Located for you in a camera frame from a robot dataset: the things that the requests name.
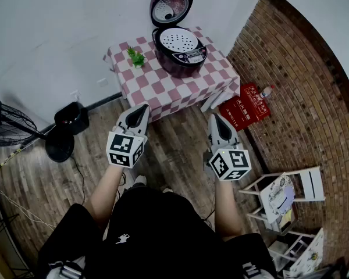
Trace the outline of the white perforated steamer tray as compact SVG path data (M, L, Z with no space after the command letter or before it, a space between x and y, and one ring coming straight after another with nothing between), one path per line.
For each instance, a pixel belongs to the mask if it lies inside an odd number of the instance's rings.
M198 38L183 28L167 28L159 36L160 43L172 52L188 52L198 46Z

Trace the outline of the white table leg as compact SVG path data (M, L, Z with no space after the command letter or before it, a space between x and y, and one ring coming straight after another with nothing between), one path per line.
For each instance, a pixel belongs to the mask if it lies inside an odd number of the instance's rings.
M233 94L226 91L219 91L213 95L211 95L201 106L201 112L206 112L208 109L214 109L219 106L221 103L229 100Z

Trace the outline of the person's right forearm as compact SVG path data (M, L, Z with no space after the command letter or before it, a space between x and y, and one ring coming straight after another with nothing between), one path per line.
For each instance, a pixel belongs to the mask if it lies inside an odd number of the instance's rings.
M215 232L224 241L243 233L231 181L215 181Z

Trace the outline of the purple rice cooker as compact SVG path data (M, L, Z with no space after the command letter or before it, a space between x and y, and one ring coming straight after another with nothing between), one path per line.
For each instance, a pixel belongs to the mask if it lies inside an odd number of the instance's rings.
M152 40L156 58L162 68L175 78L198 73L208 56L206 46L199 39L198 46L188 52L172 52L159 41L161 32L167 28L182 28L178 24L187 16L192 4L193 0L151 0L150 4L151 21L155 26Z

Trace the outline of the black waste bin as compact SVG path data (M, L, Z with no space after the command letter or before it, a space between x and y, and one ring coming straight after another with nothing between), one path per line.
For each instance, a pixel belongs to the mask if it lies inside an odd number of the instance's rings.
M90 125L88 109L80 102L72 102L56 112L55 124L64 128L73 135L77 135L87 129Z

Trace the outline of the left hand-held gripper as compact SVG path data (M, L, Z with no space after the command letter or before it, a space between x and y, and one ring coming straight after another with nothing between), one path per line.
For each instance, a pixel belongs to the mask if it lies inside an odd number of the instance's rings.
M109 132L106 154L109 164L134 167L144 152L147 142L150 107L147 103L124 111Z

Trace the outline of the white folding chair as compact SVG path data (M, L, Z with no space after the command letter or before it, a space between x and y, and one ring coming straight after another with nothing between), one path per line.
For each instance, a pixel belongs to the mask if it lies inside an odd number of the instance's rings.
M269 248L279 279L297 279L313 273L323 259L324 230L316 234L289 231Z

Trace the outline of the pink checkered tablecloth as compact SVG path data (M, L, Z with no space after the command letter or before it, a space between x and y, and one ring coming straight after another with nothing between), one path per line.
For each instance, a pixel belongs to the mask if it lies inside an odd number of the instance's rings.
M200 71L188 78L175 78L160 66L151 35L111 46L103 57L116 74L118 86L129 105L149 104L150 121L206 101L219 91L229 92L232 97L240 95L240 76L207 33L198 26L190 27L189 31L205 44L208 56ZM127 54L129 46L145 56L143 67L133 66Z

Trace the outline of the person's left forearm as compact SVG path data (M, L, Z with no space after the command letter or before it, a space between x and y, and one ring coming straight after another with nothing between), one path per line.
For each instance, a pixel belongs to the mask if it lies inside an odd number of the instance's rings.
M109 223L122 174L123 166L109 165L85 204L101 231L105 231Z

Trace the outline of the red box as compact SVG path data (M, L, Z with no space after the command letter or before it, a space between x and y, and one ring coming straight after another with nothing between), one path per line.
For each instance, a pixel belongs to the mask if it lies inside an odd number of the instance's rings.
M243 130L270 116L270 109L259 96L255 84L241 86L240 96L234 96L219 106L220 114L229 121L236 131Z

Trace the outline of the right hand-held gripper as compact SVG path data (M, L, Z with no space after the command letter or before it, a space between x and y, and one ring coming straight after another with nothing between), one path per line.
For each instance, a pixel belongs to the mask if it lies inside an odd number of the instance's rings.
M204 171L213 173L219 181L238 181L251 171L249 153L238 141L234 126L223 116L213 113L208 120L208 136L212 146L221 139L229 144L216 151L209 148L203 154Z

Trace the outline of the clear bottle with red cap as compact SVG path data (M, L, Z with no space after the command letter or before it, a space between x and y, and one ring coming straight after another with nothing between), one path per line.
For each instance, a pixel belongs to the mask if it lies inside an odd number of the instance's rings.
M259 98L260 99L264 99L267 96L269 96L273 90L274 90L275 86L274 85L269 85L267 87L265 87L260 93L259 93Z

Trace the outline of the black standing fan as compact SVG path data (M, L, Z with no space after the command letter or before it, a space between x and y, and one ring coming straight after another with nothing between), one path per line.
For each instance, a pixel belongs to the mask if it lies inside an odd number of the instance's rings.
M47 134L43 134L27 115L0 100L0 147L23 147L32 138L45 141L46 153L54 162L66 161L74 150L72 133L54 127Z

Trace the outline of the small green potted plant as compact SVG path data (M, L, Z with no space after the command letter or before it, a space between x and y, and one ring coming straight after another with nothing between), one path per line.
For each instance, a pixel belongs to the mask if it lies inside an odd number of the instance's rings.
M145 56L138 51L135 51L131 46L127 48L132 64L135 68L143 67L145 65Z

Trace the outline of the person's black clothing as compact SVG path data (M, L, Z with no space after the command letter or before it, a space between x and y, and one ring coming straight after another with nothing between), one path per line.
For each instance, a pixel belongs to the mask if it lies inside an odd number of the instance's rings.
M38 255L38 277L61 268L83 279L276 279L259 234L222 240L184 197L147 187L117 201L107 235L87 209L74 204Z

